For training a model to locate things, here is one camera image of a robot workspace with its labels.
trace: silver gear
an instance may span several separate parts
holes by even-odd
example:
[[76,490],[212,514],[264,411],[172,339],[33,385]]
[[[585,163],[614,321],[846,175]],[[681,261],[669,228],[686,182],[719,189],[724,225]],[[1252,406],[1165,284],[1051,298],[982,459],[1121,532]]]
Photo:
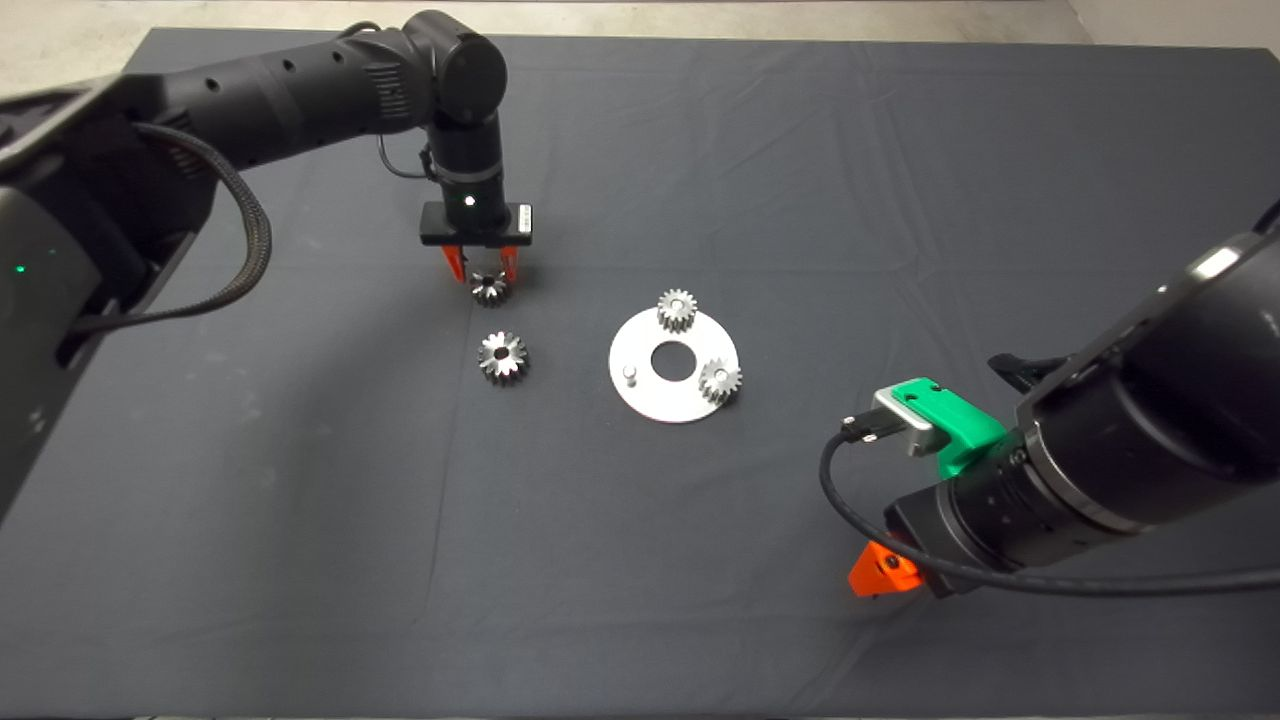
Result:
[[529,370],[529,350],[520,336],[499,331],[480,343],[480,372],[494,384],[511,384]]
[[742,387],[742,370],[723,360],[712,360],[703,365],[703,372],[698,375],[698,387],[703,391],[703,397],[723,405]]
[[696,314],[698,300],[682,290],[668,290],[658,297],[658,322],[673,333],[687,331]]
[[485,307],[502,305],[511,295],[507,273],[471,273],[471,297]]

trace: cable connector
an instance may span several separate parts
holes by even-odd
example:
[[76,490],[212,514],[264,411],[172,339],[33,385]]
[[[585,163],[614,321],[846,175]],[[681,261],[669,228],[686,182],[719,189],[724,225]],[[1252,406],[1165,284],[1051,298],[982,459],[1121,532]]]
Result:
[[849,438],[847,442],[876,442],[879,438],[900,433],[906,429],[906,423],[884,406],[841,420],[840,432]]

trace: white metal plate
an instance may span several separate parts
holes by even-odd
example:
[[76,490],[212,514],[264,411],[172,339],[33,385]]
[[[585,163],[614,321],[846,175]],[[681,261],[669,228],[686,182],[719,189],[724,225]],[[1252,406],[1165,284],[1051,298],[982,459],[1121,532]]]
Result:
[[[694,374],[668,380],[653,369],[653,351],[664,342],[678,342],[694,352]],[[719,404],[703,397],[698,374],[716,359],[741,366],[733,340],[710,315],[698,313],[685,332],[671,332],[658,322],[658,310],[649,307],[618,328],[609,347],[609,378],[622,400],[645,418],[660,423],[691,423],[714,413]],[[635,368],[635,384],[623,374]]]

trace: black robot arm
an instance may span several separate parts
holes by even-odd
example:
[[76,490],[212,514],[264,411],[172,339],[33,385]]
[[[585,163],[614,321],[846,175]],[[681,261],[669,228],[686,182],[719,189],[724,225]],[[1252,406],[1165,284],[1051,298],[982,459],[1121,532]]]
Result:
[[[369,32],[355,32],[358,29]],[[531,210],[503,193],[498,105],[507,65],[439,12],[402,29],[164,74],[124,74],[0,100],[0,516],[20,487],[102,331],[137,324],[212,206],[221,179],[246,215],[244,269],[202,304],[239,297],[270,256],[270,225],[236,176],[360,135],[422,128],[420,240],[462,247],[531,241]]]
[[[1266,224],[1197,259],[1070,357],[993,359],[1027,392],[1018,424],[955,477],[891,503],[891,536],[838,497],[835,446],[823,488],[860,532],[905,550],[940,597],[983,584],[1105,597],[1280,587],[1276,568],[1155,580],[1011,574],[1280,479],[1277,277],[1280,232]],[[883,407],[876,413],[893,424],[888,433],[900,429]],[[852,427],[845,442],[864,437]],[[864,584],[876,587],[870,578]]]

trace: metal gear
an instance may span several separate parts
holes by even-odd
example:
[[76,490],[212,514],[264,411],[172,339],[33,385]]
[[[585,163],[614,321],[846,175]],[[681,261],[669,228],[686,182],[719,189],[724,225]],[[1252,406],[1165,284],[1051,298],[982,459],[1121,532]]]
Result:
[[494,384],[511,384],[529,370],[529,350],[520,336],[499,331],[480,343],[480,372]]
[[712,360],[703,365],[698,387],[703,391],[703,397],[723,405],[742,387],[742,370],[721,359]]
[[673,333],[687,331],[696,314],[698,300],[682,290],[668,290],[658,297],[658,322]]
[[471,297],[485,307],[502,305],[511,295],[507,273],[471,273]]

